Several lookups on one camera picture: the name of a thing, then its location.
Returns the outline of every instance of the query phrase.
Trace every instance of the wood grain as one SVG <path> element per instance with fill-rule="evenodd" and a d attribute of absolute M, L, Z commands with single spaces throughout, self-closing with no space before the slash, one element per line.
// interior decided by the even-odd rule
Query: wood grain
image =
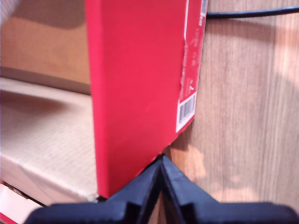
<path fill-rule="evenodd" d="M 210 0 L 209 11 L 299 5 Z M 195 121 L 172 161 L 221 202 L 299 211 L 299 14 L 208 20 Z"/>

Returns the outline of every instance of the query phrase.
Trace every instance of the barcode label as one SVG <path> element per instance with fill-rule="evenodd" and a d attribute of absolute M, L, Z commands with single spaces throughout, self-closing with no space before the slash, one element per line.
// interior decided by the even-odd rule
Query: barcode label
<path fill-rule="evenodd" d="M 181 130 L 195 115 L 196 94 L 197 92 L 178 104 L 176 132 Z"/>
<path fill-rule="evenodd" d="M 201 16 L 206 16 L 206 7 L 207 7 L 207 0 L 202 0 L 201 10 L 200 10 L 200 15 Z"/>

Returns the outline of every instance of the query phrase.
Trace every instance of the red shoebox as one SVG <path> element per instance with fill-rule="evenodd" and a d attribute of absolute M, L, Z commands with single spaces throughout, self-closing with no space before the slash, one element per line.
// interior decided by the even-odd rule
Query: red shoebox
<path fill-rule="evenodd" d="M 86 0 L 98 193 L 140 174 L 191 123 L 207 0 Z"/>

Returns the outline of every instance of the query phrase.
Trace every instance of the black cable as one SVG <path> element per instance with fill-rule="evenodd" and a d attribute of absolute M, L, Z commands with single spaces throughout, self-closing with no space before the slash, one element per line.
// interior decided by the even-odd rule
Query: black cable
<path fill-rule="evenodd" d="M 290 13 L 298 13 L 299 6 L 291 6 L 284 8 L 274 8 L 266 10 L 244 11 L 244 12 L 208 12 L 206 14 L 207 19 L 236 19 L 236 18 L 249 18 L 249 17 L 261 17 L 272 15 L 283 15 Z"/>

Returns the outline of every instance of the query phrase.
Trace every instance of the black plastic object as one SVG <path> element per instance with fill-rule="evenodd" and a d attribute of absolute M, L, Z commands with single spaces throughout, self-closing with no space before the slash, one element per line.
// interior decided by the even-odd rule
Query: black plastic object
<path fill-rule="evenodd" d="M 114 196 L 100 203 L 55 204 L 31 213 L 25 224 L 143 224 L 162 191 L 170 224 L 299 224 L 290 207 L 273 203 L 219 203 L 160 156 Z"/>

